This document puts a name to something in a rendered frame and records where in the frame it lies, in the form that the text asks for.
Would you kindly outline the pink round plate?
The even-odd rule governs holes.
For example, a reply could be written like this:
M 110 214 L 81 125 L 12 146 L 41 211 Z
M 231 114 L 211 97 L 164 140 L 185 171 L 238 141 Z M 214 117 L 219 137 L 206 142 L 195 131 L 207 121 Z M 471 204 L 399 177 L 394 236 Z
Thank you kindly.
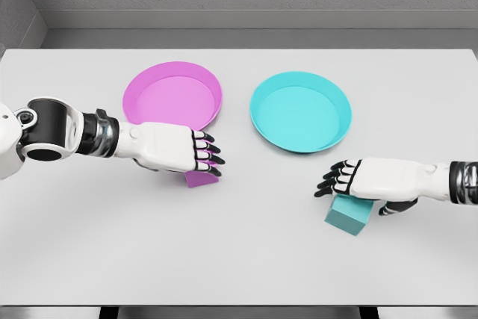
M 172 123 L 202 130 L 219 113 L 223 90 L 217 77 L 198 64 L 172 61 L 136 75 L 122 97 L 130 123 Z

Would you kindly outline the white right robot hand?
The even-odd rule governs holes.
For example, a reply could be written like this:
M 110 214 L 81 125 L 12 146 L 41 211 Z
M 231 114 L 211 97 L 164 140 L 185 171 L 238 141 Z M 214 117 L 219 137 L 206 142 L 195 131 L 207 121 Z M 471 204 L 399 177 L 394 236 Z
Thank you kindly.
M 340 161 L 330 167 L 317 185 L 316 197 L 329 194 L 359 199 L 383 200 L 379 215 L 409 210 L 418 203 L 421 181 L 435 168 L 415 161 L 390 158 L 363 158 Z

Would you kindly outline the cyan round plate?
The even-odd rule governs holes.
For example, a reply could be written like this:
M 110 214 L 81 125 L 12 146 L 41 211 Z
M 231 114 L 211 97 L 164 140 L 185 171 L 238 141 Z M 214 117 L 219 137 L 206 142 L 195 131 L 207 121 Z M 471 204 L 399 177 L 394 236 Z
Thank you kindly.
M 249 103 L 252 124 L 271 144 L 296 153 L 320 152 L 341 142 L 352 108 L 345 93 L 311 72 L 282 72 L 260 83 Z

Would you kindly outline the pink block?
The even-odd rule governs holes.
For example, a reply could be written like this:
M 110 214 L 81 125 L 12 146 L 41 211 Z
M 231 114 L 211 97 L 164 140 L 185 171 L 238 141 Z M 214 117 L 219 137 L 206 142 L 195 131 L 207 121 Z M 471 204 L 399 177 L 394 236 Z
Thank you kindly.
M 209 185 L 217 183 L 219 178 L 211 173 L 199 172 L 199 171 L 189 171 L 185 173 L 185 178 L 187 186 L 189 188 L 195 188 L 203 185 Z

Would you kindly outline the cyan block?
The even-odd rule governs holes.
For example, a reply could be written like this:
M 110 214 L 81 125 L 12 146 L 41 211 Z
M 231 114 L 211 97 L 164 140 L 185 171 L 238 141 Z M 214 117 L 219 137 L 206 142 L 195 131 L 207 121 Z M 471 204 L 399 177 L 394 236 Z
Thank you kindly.
M 336 194 L 325 222 L 351 235 L 358 235 L 370 219 L 373 204 L 373 200 Z

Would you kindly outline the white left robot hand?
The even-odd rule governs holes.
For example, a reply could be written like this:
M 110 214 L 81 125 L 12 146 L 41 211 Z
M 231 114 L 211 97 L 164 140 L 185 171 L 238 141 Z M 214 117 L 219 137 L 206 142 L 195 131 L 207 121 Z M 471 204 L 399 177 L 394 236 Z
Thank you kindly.
M 135 161 L 150 170 L 186 173 L 210 173 L 220 177 L 217 169 L 225 161 L 214 138 L 187 126 L 167 123 L 142 123 L 133 126 L 129 135 L 134 144 Z

